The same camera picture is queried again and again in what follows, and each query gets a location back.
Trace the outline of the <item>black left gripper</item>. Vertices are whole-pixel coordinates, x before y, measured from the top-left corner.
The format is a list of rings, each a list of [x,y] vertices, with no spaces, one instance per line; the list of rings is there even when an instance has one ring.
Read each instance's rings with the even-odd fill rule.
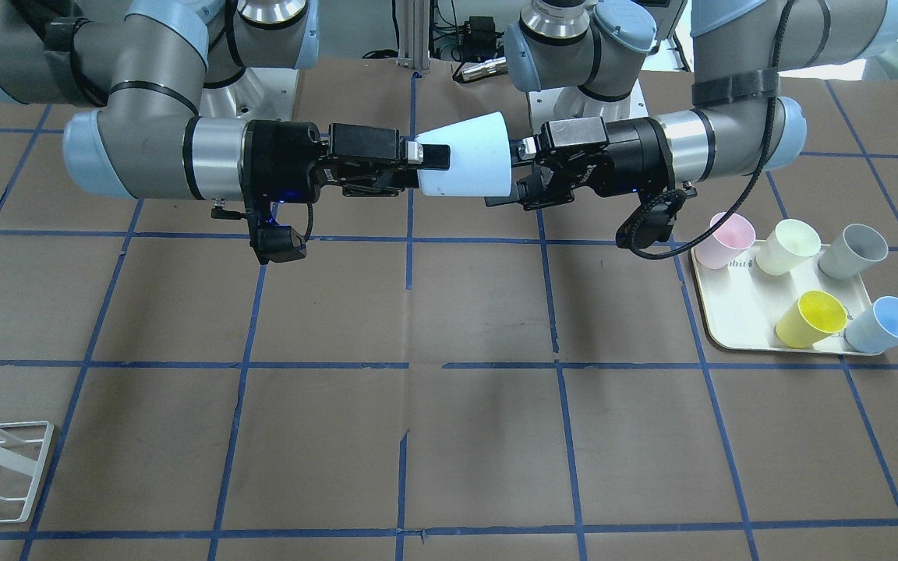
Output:
[[[642,202],[671,182],[669,145],[655,118],[606,123],[601,117],[546,122],[536,137],[510,139],[512,162],[535,162],[539,173],[514,182],[506,196],[486,196],[488,207],[542,207],[573,202],[574,189],[589,187],[598,196],[635,192]]]

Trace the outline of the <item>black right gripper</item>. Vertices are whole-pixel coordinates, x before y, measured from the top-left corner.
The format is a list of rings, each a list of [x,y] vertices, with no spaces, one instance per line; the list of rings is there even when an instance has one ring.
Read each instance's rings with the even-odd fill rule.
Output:
[[[324,185],[345,196],[396,196],[419,189],[417,170],[448,171],[451,146],[404,141],[396,129],[334,123],[322,138],[314,123],[252,120],[243,139],[243,202],[309,203]]]

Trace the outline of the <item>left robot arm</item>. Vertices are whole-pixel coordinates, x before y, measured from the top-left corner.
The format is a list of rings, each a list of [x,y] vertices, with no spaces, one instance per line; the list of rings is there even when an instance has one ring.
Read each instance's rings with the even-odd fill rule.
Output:
[[[487,206],[566,205],[575,189],[648,202],[681,182],[787,166],[801,152],[805,118],[780,95],[780,72],[883,53],[898,39],[898,1],[695,1],[692,108],[603,124],[591,103],[630,97],[656,39],[656,21],[631,1],[530,1],[506,29],[512,83],[562,89],[559,124],[587,132],[562,143],[542,135],[523,157],[532,173]]]

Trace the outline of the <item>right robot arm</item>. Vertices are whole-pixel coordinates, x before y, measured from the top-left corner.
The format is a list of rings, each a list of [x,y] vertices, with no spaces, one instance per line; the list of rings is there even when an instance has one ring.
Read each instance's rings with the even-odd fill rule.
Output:
[[[95,21],[86,1],[0,1],[0,102],[80,108],[65,125],[72,180],[100,196],[313,205],[324,185],[374,196],[445,173],[449,146],[396,130],[203,113],[202,95],[249,69],[303,69],[318,54],[316,6],[281,22],[234,1],[132,1]]]

